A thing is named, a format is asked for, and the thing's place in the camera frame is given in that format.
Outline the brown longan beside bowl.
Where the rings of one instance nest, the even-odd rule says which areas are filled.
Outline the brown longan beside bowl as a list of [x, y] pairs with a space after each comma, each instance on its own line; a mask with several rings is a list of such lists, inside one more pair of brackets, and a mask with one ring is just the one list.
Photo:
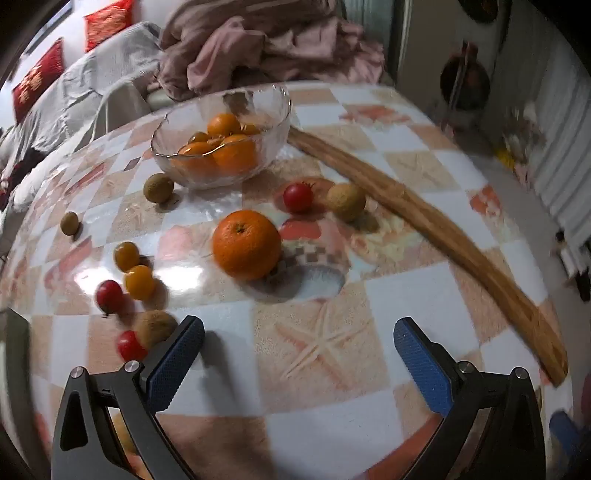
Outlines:
[[148, 177], [142, 188], [145, 199], [154, 204], [167, 202], [173, 190], [174, 182], [164, 173], [156, 173]]

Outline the large orange on table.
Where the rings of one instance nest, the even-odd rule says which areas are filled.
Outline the large orange on table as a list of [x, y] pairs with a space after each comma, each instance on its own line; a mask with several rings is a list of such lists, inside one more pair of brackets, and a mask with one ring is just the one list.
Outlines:
[[263, 278], [280, 261], [281, 237], [269, 218], [253, 210], [238, 210], [221, 220], [211, 239], [217, 266], [239, 281]]

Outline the red cherry tomato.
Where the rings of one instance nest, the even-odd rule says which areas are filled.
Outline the red cherry tomato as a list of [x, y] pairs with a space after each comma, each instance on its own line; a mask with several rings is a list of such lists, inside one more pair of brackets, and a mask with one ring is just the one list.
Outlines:
[[311, 185], [303, 182], [288, 185], [283, 191], [283, 204], [290, 213], [304, 214], [311, 211], [314, 205], [314, 191]]
[[100, 283], [96, 289], [95, 301], [98, 308], [105, 315], [115, 314], [119, 312], [123, 306], [123, 291], [116, 281], [105, 280]]

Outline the grey white bedding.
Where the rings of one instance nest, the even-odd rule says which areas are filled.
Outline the grey white bedding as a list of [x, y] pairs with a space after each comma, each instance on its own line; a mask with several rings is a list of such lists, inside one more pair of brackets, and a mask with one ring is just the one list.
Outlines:
[[143, 21], [82, 56], [1, 138], [1, 209], [24, 210], [48, 174], [92, 141], [151, 112], [160, 28]]

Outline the small brown longan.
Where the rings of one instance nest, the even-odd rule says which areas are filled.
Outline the small brown longan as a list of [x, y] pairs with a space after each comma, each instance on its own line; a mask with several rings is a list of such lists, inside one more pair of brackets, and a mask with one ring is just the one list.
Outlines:
[[80, 219], [78, 215], [73, 211], [66, 212], [60, 220], [61, 232], [69, 237], [73, 237], [77, 234], [80, 228]]

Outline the orange in bowl left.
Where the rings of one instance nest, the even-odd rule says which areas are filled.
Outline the orange in bowl left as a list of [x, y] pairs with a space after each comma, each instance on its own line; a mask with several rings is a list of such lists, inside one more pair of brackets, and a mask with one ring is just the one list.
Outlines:
[[212, 150], [213, 146], [205, 141], [189, 143], [178, 150], [171, 163], [191, 178], [213, 177], [217, 166]]

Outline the red cushion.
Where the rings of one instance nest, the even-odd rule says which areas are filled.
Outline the red cushion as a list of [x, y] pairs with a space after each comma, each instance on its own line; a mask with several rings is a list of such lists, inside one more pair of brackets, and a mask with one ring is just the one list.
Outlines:
[[63, 72], [63, 39], [58, 38], [12, 90], [16, 124], [24, 120], [40, 96]]

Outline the dark yellow cherry tomato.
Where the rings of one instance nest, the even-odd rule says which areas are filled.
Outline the dark yellow cherry tomato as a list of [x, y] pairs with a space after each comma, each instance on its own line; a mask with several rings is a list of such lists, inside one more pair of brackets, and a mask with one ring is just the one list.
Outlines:
[[121, 242], [113, 251], [113, 259], [121, 272], [127, 272], [140, 263], [139, 249], [133, 242]]

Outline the orange in bowl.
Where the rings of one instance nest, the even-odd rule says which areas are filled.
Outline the orange in bowl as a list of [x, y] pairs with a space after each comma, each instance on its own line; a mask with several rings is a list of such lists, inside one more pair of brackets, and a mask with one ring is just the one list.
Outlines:
[[211, 138], [228, 137], [242, 131], [242, 124], [232, 113], [221, 113], [213, 116], [206, 126], [207, 135]]
[[225, 137], [213, 153], [218, 170], [223, 175], [242, 175], [257, 166], [256, 143], [243, 134]]
[[178, 150], [171, 163], [191, 178], [213, 177], [217, 166], [212, 150], [213, 146], [205, 141], [189, 143]]

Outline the bright yellow cherry tomato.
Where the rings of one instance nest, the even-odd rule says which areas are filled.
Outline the bright yellow cherry tomato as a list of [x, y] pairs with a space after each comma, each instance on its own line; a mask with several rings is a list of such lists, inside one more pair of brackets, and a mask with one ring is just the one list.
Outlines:
[[155, 289], [155, 278], [152, 269], [145, 265], [136, 265], [129, 269], [123, 277], [124, 287], [133, 300], [147, 301]]

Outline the clear glass bowl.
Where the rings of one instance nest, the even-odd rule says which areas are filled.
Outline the clear glass bowl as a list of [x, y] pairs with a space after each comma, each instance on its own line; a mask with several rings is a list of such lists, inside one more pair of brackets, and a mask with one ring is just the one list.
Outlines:
[[[287, 142], [293, 102], [287, 90], [279, 85], [240, 88], [206, 95], [174, 106], [152, 134], [150, 150], [157, 165], [174, 182], [193, 189], [205, 190], [229, 186], [249, 179], [270, 165]], [[211, 138], [206, 126], [217, 114], [232, 113], [242, 131], [256, 143], [257, 166], [242, 175], [223, 175], [218, 167], [209, 178], [191, 178], [177, 169], [171, 160], [186, 144], [205, 141], [219, 148], [225, 137]]]

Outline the orange in bowl right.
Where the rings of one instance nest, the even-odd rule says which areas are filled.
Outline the orange in bowl right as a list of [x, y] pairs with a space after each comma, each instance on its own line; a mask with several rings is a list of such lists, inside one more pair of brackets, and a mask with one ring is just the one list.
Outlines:
[[243, 134], [225, 137], [213, 153], [218, 170], [223, 175], [242, 175], [257, 166], [256, 143]]

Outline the pink crumpled blanket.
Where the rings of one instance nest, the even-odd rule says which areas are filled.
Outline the pink crumpled blanket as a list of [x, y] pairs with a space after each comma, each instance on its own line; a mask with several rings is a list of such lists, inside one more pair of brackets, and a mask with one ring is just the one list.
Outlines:
[[174, 101], [237, 84], [320, 80], [376, 84], [384, 47], [339, 1], [186, 1], [159, 45], [157, 85]]

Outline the long wooden stick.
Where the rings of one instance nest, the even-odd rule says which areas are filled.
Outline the long wooden stick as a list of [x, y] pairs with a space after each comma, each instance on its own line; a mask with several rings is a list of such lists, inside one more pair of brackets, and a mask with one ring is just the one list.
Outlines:
[[553, 386], [567, 378], [567, 351], [556, 332], [516, 282], [497, 268], [443, 212], [403, 183], [311, 133], [290, 127], [287, 143], [331, 167], [403, 218], [490, 294], [509, 323], [537, 357]]

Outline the orange in bowl top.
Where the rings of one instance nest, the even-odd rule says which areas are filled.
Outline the orange in bowl top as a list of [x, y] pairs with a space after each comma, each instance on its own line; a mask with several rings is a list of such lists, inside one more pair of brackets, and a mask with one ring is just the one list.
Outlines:
[[242, 124], [232, 113], [221, 113], [213, 116], [206, 126], [207, 135], [211, 138], [228, 137], [242, 131]]

